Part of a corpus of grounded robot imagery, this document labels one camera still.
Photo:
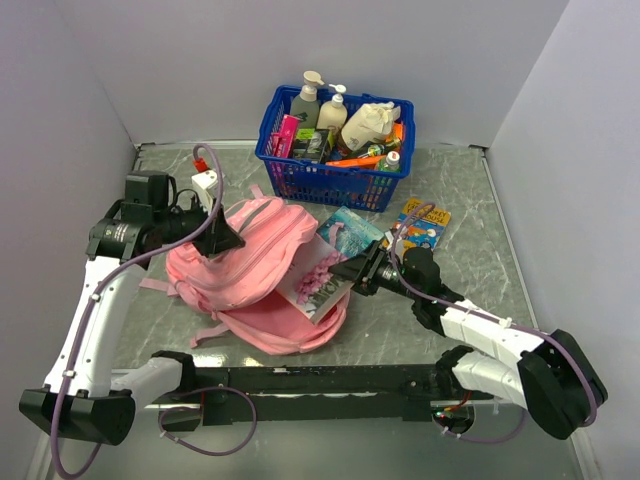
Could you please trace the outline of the teal paperback book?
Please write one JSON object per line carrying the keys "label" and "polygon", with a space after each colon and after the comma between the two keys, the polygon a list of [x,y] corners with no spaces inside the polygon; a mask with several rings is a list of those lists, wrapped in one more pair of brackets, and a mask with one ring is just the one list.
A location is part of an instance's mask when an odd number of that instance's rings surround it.
{"label": "teal paperback book", "polygon": [[383,232],[347,207],[335,211],[317,229],[317,234],[346,258],[362,253]]}

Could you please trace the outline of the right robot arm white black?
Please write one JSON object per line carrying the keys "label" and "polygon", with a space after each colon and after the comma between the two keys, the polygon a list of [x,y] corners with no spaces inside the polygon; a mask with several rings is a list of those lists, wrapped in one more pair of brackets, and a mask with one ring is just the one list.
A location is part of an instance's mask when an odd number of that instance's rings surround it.
{"label": "right robot arm white black", "polygon": [[472,391],[507,400],[561,440],[591,425],[608,399],[570,333],[544,333],[482,310],[445,285],[429,249],[414,247],[397,256],[373,242],[329,271],[363,296],[385,289],[411,299],[424,328],[458,341],[438,362],[436,384],[448,398]]}

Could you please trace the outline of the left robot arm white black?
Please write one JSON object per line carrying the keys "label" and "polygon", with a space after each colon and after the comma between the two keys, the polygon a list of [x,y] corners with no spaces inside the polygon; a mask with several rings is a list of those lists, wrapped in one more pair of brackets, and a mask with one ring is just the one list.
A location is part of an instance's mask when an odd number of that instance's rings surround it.
{"label": "left robot arm white black", "polygon": [[151,254],[180,242],[212,256],[243,246],[227,224],[220,174],[191,178],[191,205],[178,205],[175,179],[161,172],[131,172],[125,195],[90,231],[85,278],[65,343],[41,387],[23,391],[20,412],[52,441],[61,438],[118,445],[138,411],[164,395],[177,402],[198,387],[191,355],[160,351],[120,379],[112,376],[118,339]]}

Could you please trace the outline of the pink student backpack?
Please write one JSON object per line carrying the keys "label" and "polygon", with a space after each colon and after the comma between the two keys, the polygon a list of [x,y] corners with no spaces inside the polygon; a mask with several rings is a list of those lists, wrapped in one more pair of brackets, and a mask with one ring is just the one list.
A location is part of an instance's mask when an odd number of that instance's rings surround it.
{"label": "pink student backpack", "polygon": [[244,247],[206,258],[192,244],[181,245],[167,254],[166,280],[144,279],[141,287],[179,297],[215,321],[196,333],[193,347],[226,332],[269,355],[307,353],[328,343],[345,322],[350,289],[318,324],[276,292],[297,249],[317,234],[316,218],[254,187],[251,198],[227,210],[226,220]]}

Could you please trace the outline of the floral notebook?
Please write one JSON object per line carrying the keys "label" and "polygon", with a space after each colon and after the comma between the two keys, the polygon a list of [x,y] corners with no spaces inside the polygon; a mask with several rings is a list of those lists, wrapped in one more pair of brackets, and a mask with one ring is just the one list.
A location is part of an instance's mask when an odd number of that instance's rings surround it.
{"label": "floral notebook", "polygon": [[312,324],[318,324],[348,292],[351,283],[332,275],[329,269],[347,257],[315,234],[301,245],[276,292]]}

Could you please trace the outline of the yellow treehouse book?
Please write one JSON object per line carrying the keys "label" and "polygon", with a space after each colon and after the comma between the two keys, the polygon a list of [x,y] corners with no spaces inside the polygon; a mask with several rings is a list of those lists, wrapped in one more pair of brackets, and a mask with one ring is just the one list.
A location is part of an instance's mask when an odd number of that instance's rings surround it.
{"label": "yellow treehouse book", "polygon": [[[382,245],[385,248],[390,248],[391,242],[393,241],[393,234],[400,224],[422,203],[423,201],[416,197],[412,197],[406,201],[397,221],[383,237]],[[422,210],[419,215],[420,218],[406,227],[402,231],[400,239],[397,241],[396,253],[400,256],[402,256],[406,250],[413,247],[434,250],[438,240],[451,220],[451,213],[439,207],[435,207],[428,214]]]}

